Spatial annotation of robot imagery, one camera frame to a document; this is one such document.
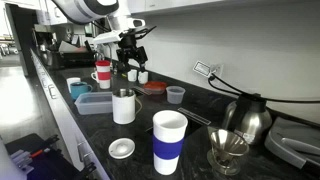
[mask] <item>white wall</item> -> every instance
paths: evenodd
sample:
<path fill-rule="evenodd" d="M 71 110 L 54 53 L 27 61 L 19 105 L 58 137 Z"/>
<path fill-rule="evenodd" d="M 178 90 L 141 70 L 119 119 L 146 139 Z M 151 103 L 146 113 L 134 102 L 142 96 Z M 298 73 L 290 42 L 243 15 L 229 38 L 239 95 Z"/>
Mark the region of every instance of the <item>white wall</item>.
<path fill-rule="evenodd" d="M 284 99 L 320 99 L 320 2 L 153 15 L 139 42 L 147 69 L 212 89 L 191 71 L 196 60 L 224 63 L 223 79 L 249 92 Z M 268 103 L 320 123 L 320 105 Z"/>
<path fill-rule="evenodd" d="M 6 21 L 5 21 L 5 16 L 4 16 L 4 2 L 0 1 L 0 36 L 3 36 L 3 34 L 11 34 L 11 27 L 9 24 L 9 20 L 7 19 L 7 23 L 8 23 L 8 28 L 9 28 L 9 32 L 6 26 Z"/>

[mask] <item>kitchen counter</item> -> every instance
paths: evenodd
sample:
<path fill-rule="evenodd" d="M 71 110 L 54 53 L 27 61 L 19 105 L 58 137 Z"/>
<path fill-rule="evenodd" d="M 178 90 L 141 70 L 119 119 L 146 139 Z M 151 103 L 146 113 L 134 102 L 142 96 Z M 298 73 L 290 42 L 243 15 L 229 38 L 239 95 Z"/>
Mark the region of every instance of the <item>kitchen counter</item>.
<path fill-rule="evenodd" d="M 81 77 L 82 81 L 93 86 L 94 92 L 105 91 L 99 89 L 98 84 L 91 78 L 90 74 L 93 72 L 93 68 L 46 69 L 111 179 L 316 179 L 274 156 L 263 144 L 250 146 L 250 152 L 244 157 L 244 164 L 239 174 L 235 176 L 222 175 L 212 170 L 207 161 L 207 152 L 211 148 L 211 144 L 205 126 L 186 137 L 175 173 L 169 176 L 160 175 L 153 166 L 152 136 L 146 132 L 153 126 L 153 115 L 161 110 L 177 110 L 179 107 L 183 107 L 210 120 L 212 122 L 210 126 L 219 127 L 224 117 L 225 108 L 234 100 L 233 98 L 156 73 L 150 73 L 149 80 L 164 81 L 168 85 L 184 87 L 186 94 L 182 104 L 169 104 L 166 101 L 166 94 L 141 95 L 138 96 L 138 99 L 142 102 L 143 108 L 134 122 L 118 125 L 113 122 L 112 113 L 80 115 L 71 99 L 66 83 L 66 79 L 70 77 Z M 139 83 L 128 82 L 120 74 L 112 76 L 111 90 L 133 86 L 141 87 Z M 134 153 L 123 160 L 113 159 L 108 153 L 109 145 L 119 138 L 132 139 L 136 147 Z"/>

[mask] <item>power cord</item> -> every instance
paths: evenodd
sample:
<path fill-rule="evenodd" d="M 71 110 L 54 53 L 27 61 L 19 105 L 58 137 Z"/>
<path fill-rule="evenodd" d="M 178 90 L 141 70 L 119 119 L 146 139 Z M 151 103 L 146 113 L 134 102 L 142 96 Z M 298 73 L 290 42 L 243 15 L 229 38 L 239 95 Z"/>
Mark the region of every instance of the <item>power cord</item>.
<path fill-rule="evenodd" d="M 220 79 L 219 77 L 217 77 L 214 73 L 211 74 L 211 76 L 208 78 L 208 83 L 209 85 L 214 88 L 214 89 L 217 89 L 219 91 L 222 91 L 222 92 L 226 92 L 226 93 L 229 93 L 229 94 L 233 94 L 233 95 L 237 95 L 239 96 L 240 94 L 239 93 L 236 93 L 236 92 L 232 92 L 232 91 L 228 91 L 228 90 L 225 90 L 225 89 L 221 89 L 221 88 L 218 88 L 214 85 L 211 84 L 211 81 L 213 81 L 214 79 L 217 79 L 219 80 L 220 82 L 222 82 L 224 85 L 226 85 L 227 87 L 241 93 L 241 94 L 247 94 L 247 95 L 253 95 L 253 94 L 249 94 L 247 92 L 244 92 L 238 88 L 235 88 L 234 86 L 226 83 L 225 81 L 223 81 L 222 79 Z M 266 101 L 272 101 L 272 102 L 280 102 L 280 103 L 295 103 L 295 104 L 320 104 L 320 100 L 316 100 L 316 101 L 298 101 L 298 100 L 283 100 L 283 99 L 273 99 L 273 98 L 265 98 L 265 97 L 259 97 L 261 99 L 264 99 Z"/>

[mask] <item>electrical outlet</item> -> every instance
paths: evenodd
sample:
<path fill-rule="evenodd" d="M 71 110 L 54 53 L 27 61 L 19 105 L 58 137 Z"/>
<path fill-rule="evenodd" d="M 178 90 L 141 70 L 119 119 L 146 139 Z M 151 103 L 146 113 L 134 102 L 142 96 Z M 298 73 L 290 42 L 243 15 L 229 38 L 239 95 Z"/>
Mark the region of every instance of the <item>electrical outlet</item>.
<path fill-rule="evenodd" d="M 223 64 L 216 64 L 216 65 L 212 65 L 210 67 L 210 71 L 211 73 L 213 73 L 214 75 L 216 75 L 218 78 L 222 78 L 222 72 L 223 72 Z M 211 84 L 214 86 L 219 86 L 220 85 L 220 81 L 218 79 L 214 79 L 213 81 L 211 81 Z"/>

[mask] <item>electric kettle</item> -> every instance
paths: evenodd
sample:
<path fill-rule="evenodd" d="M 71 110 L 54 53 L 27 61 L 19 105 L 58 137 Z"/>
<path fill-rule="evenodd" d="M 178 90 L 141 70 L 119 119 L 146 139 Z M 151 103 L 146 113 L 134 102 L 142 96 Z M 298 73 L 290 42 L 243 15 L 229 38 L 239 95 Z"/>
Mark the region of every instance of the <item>electric kettle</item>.
<path fill-rule="evenodd" d="M 228 105 L 222 128 L 234 131 L 248 144 L 257 144 L 272 124 L 266 104 L 260 95 L 241 94 L 237 101 Z"/>

